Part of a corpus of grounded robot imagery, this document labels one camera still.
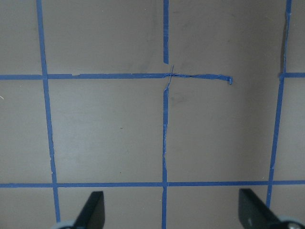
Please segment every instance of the black object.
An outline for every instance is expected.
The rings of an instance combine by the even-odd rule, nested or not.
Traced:
[[[281,222],[249,188],[239,190],[238,217],[244,229],[305,229],[294,221]]]
[[[102,229],[105,223],[103,192],[92,192],[73,227],[61,229]]]

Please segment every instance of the gray surface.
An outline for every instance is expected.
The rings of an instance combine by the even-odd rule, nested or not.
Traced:
[[[305,179],[305,79],[285,79],[274,179]]]
[[[242,229],[238,220],[241,187],[170,187],[167,191],[167,228]],[[250,187],[265,200],[267,187]]]
[[[0,81],[0,182],[51,182],[42,81]]]
[[[186,74],[275,78],[280,72],[285,0],[175,0],[170,64]]]
[[[51,188],[0,188],[0,228],[49,229],[56,223]]]
[[[164,73],[163,1],[42,1],[49,73]]]
[[[36,1],[0,1],[0,74],[41,74]]]
[[[62,220],[75,219],[93,191],[104,191],[105,229],[161,228],[162,187],[59,188]]]
[[[292,1],[287,52],[287,72],[305,72],[305,1]]]
[[[250,80],[229,85],[173,79],[168,180],[268,180],[276,87]]]
[[[304,224],[304,192],[304,185],[273,186],[271,210],[276,215],[292,217]]]
[[[167,81],[51,80],[58,182],[162,181]]]

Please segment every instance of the gray floor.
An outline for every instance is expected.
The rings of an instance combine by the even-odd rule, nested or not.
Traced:
[[[174,65],[175,73],[233,77],[232,85],[172,78],[167,181],[236,185],[168,187],[167,228],[242,228],[238,189],[266,200],[285,8],[285,0],[171,0],[166,65],[162,0],[42,1],[48,74],[168,73]],[[287,72],[305,72],[304,10],[293,0]],[[0,18],[0,228],[49,228],[56,214],[36,2],[0,1]],[[38,79],[9,79],[17,74]],[[72,184],[163,181],[168,80],[48,80],[61,220],[103,190],[106,229],[162,228],[163,187]],[[276,214],[302,221],[304,80],[285,79],[271,199]]]

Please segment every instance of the blue tape grid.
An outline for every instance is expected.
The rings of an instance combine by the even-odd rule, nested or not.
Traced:
[[[48,74],[47,64],[44,47],[44,32],[42,23],[42,5],[41,0],[37,0],[37,18],[39,28],[39,40],[40,40],[40,51],[41,51],[41,68],[42,75],[0,75],[0,80],[43,80],[47,129],[48,129],[48,140],[49,150],[51,158],[51,171],[52,171],[52,183],[44,184],[25,184],[25,183],[9,183],[0,184],[0,188],[53,188],[54,194],[54,205],[57,222],[60,221],[60,208],[58,198],[59,187],[163,187],[163,202],[162,202],[162,229],[166,229],[166,200],[167,200],[167,187],[206,187],[206,186],[255,186],[263,185],[268,186],[267,200],[266,203],[269,206],[271,202],[272,187],[274,185],[305,185],[305,180],[282,180],[274,181],[274,166],[276,159],[276,148],[278,140],[278,132],[280,125],[281,107],[284,91],[284,79],[285,78],[305,78],[305,73],[287,73],[286,72],[286,54],[288,44],[288,33],[289,33],[289,22],[291,15],[291,0],[287,0],[286,3],[286,37],[285,37],[285,52],[283,56],[283,73],[280,75],[280,84],[278,91],[278,101],[276,109],[276,118],[274,125],[274,139],[271,154],[271,163],[269,171],[268,181],[216,181],[216,182],[168,182],[167,181],[167,170],[166,170],[166,131],[168,125],[168,94],[169,86],[165,88],[163,94],[163,181],[162,182],[131,182],[131,183],[57,183],[56,178],[56,167],[54,160],[54,148],[52,141],[52,124],[51,124],[51,108],[50,108],[50,96],[49,96],[49,85],[48,79],[149,79],[149,78],[165,78],[165,77],[182,77],[182,78],[199,78],[199,79],[218,79],[228,81],[232,84],[233,79],[230,76],[214,75],[214,74],[202,74],[202,75],[184,75],[184,74],[170,74],[170,73],[152,73],[152,74],[138,74],[138,73],[123,73],[123,74]],[[163,0],[163,61],[168,63],[168,8],[169,0]]]
[[[291,16],[291,2],[292,0],[287,0],[286,2],[286,35],[285,35],[285,44],[284,44],[284,56],[283,56],[283,74],[280,75],[280,84],[278,88],[277,95],[277,106],[276,106],[276,114],[275,114],[275,124],[274,124],[274,134],[273,134],[273,143],[272,143],[272,152],[271,152],[271,161],[270,161],[270,169],[269,169],[269,184],[267,190],[267,198],[266,205],[270,207],[271,196],[272,196],[272,186],[273,186],[273,178],[275,171],[275,160],[276,160],[276,150],[277,150],[277,141],[278,141],[278,133],[280,128],[280,120],[281,120],[281,110],[282,110],[282,101],[283,101],[283,92],[284,92],[284,79],[286,73],[286,56],[287,56],[287,46],[288,46],[288,34],[289,34],[289,24],[290,24],[290,16]]]

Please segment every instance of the grid square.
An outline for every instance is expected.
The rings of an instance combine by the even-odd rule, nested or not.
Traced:
[[[248,187],[169,187],[167,191],[167,228],[242,229],[238,220],[238,190]],[[252,186],[265,200],[266,186]]]
[[[172,80],[168,180],[268,180],[277,86]]]
[[[287,49],[287,72],[303,73],[305,72],[305,2],[303,0],[293,0],[291,11]]]
[[[50,228],[56,223],[51,188],[0,188],[0,228]]]
[[[285,79],[274,180],[305,179],[305,79]]]
[[[0,81],[0,182],[50,183],[42,81]]]
[[[162,0],[43,1],[49,73],[164,73]]]
[[[35,0],[0,2],[0,74],[41,74]]]
[[[171,1],[170,63],[176,72],[185,74],[276,76],[280,72],[285,3]]]
[[[271,210],[278,216],[286,216],[305,222],[305,185],[275,185],[272,188]]]
[[[167,81],[50,80],[58,182],[161,181]]]
[[[59,188],[62,220],[75,220],[93,191],[104,191],[104,228],[161,228],[162,187]]]

